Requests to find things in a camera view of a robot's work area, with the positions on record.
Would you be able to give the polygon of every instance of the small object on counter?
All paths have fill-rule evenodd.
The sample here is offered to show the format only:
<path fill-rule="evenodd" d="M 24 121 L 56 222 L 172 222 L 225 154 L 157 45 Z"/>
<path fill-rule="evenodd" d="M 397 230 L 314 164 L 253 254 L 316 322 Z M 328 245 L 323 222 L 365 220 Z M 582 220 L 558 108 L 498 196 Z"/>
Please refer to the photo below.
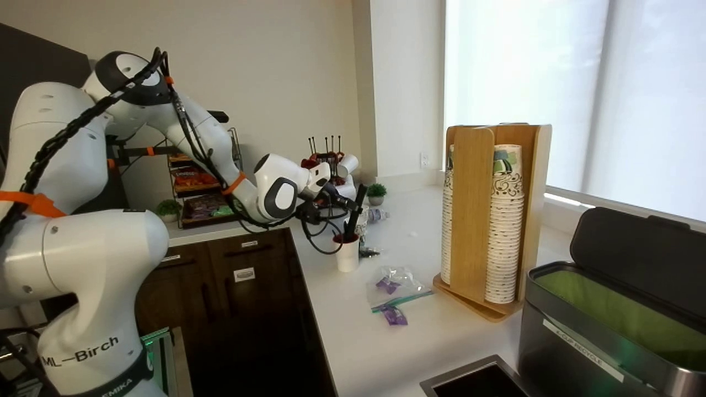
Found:
<path fill-rule="evenodd" d="M 358 235 L 333 236 L 333 243 L 341 245 L 335 252 L 337 272 L 353 272 L 360 265 L 360 238 Z"/>
<path fill-rule="evenodd" d="M 353 177 L 353 172 L 358 171 L 358 165 L 360 165 L 358 157 L 341 152 L 341 154 L 337 154 L 335 175 L 337 175 L 341 178 L 348 178 L 348 177 Z"/>
<path fill-rule="evenodd" d="M 390 216 L 389 211 L 381 211 L 380 208 L 366 208 L 366 214 L 368 214 L 366 216 L 368 226 L 377 226 Z"/>
<path fill-rule="evenodd" d="M 212 210 L 212 219 L 220 219 L 220 216 L 235 216 L 237 211 L 228 206 L 228 203 L 223 203 L 220 208 L 215 208 Z"/>
<path fill-rule="evenodd" d="M 172 222 L 181 214 L 181 203 L 175 198 L 168 198 L 168 200 L 162 200 L 154 211 L 162 220 Z"/>
<path fill-rule="evenodd" d="M 408 267 L 381 267 L 366 285 L 371 312 L 384 312 L 432 294 Z"/>
<path fill-rule="evenodd" d="M 386 294 L 395 294 L 395 290 L 400 286 L 400 281 L 392 281 L 392 278 L 384 276 L 384 278 L 377 281 L 376 286 L 386 292 Z"/>
<path fill-rule="evenodd" d="M 303 168 L 311 171 L 319 165 L 316 138 L 309 138 L 309 158 L 303 158 Z"/>
<path fill-rule="evenodd" d="M 371 206 L 371 208 L 381 206 L 381 200 L 384 200 L 386 194 L 389 194 L 389 189 L 386 189 L 381 183 L 368 185 L 368 193 L 366 193 L 368 206 Z"/>
<path fill-rule="evenodd" d="M 371 257 L 380 257 L 380 252 L 368 250 L 368 248 L 363 248 L 363 250 L 360 250 L 360 259 L 371 259 Z"/>
<path fill-rule="evenodd" d="M 384 320 L 389 320 L 390 327 L 407 327 L 407 316 L 400 312 L 400 307 L 384 307 L 381 310 Z"/>
<path fill-rule="evenodd" d="M 344 222 L 344 235 L 356 235 L 356 227 L 358 227 L 358 216 L 363 214 L 363 200 L 366 196 L 366 185 L 358 185 L 358 194 L 356 194 L 356 200 L 353 200 L 353 210 L 352 210 L 352 216 L 348 220 Z"/>

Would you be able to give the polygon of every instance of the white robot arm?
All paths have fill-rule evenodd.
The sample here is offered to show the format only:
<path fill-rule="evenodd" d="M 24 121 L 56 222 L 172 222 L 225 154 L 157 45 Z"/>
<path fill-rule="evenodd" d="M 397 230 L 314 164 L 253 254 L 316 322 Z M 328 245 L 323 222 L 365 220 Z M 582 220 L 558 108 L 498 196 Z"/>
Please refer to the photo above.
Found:
<path fill-rule="evenodd" d="M 148 59 L 135 54 L 109 54 L 96 64 L 85 90 L 98 102 L 124 86 Z M 316 196 L 332 178 L 326 164 L 303 171 L 300 165 L 269 154 L 257 165 L 257 185 L 243 177 L 232 158 L 230 132 L 196 102 L 177 95 L 168 70 L 154 70 L 124 102 L 109 108 L 109 134 L 133 138 L 150 125 L 166 134 L 183 154 L 210 171 L 253 222 L 283 220 L 293 214 L 298 196 Z"/>
<path fill-rule="evenodd" d="M 146 66 L 138 55 L 111 54 L 85 90 L 29 86 L 12 121 L 0 193 L 0 304 L 78 295 L 80 302 L 38 342 L 60 394 L 163 394 L 148 379 L 135 327 L 140 285 L 168 250 L 163 222 L 150 211 L 71 214 L 107 183 L 107 134 L 127 139 L 142 125 L 162 131 L 220 178 L 257 226 L 292 216 L 298 196 L 326 193 L 324 182 L 332 178 L 326 165 L 303 171 L 269 154 L 258 164 L 253 185 L 232 161 L 228 131 L 193 100 L 178 98 L 168 76 Z"/>

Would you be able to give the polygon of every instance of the white wall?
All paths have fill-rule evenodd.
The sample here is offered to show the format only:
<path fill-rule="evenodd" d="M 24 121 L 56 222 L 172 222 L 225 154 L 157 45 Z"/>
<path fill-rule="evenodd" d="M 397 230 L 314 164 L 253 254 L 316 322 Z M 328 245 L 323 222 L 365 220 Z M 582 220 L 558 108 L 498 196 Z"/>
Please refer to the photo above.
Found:
<path fill-rule="evenodd" d="M 343 134 L 346 152 L 373 157 L 360 152 L 348 0 L 4 0 L 0 22 L 96 59 L 117 48 L 150 57 L 162 47 L 177 90 L 228 111 L 253 157 L 298 161 L 311 134 Z M 153 164 L 162 168 L 131 171 L 138 208 L 171 194 L 163 161 Z"/>
<path fill-rule="evenodd" d="M 377 175 L 402 177 L 441 171 L 444 3 L 368 3 Z"/>
<path fill-rule="evenodd" d="M 363 175 L 365 183 L 377 177 L 377 138 L 376 138 L 376 89 L 373 89 L 373 32 L 371 0 L 353 0 L 356 34 L 356 76 L 358 76 L 358 115 L 363 161 L 371 165 L 371 175 Z"/>

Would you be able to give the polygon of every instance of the window blind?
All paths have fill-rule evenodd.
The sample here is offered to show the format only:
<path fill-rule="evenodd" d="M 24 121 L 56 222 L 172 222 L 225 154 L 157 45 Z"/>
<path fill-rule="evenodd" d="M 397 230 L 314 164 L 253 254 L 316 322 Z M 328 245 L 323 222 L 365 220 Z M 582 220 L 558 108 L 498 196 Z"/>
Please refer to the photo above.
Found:
<path fill-rule="evenodd" d="M 551 123 L 558 194 L 706 220 L 700 0 L 448 0 L 445 125 Z"/>

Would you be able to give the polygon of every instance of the white countertop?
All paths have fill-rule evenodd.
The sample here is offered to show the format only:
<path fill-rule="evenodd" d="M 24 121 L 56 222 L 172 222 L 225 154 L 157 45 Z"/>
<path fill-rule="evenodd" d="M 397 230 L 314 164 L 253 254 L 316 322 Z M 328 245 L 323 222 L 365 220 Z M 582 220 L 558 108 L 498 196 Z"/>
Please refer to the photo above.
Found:
<path fill-rule="evenodd" d="M 424 397 L 419 382 L 482 357 L 501 356 L 517 366 L 521 314 L 487 320 L 445 292 L 402 304 L 408 327 L 389 327 L 371 314 L 366 283 L 380 267 L 408 267 L 422 283 L 441 269 L 441 189 L 392 189 L 381 210 L 389 219 L 368 227 L 366 238 L 380 257 L 365 259 L 352 273 L 319 254 L 298 222 L 290 226 L 337 393 Z M 237 222 L 171 232 L 172 245 L 246 235 Z M 539 263 L 567 259 L 567 248 L 570 236 L 542 230 Z"/>

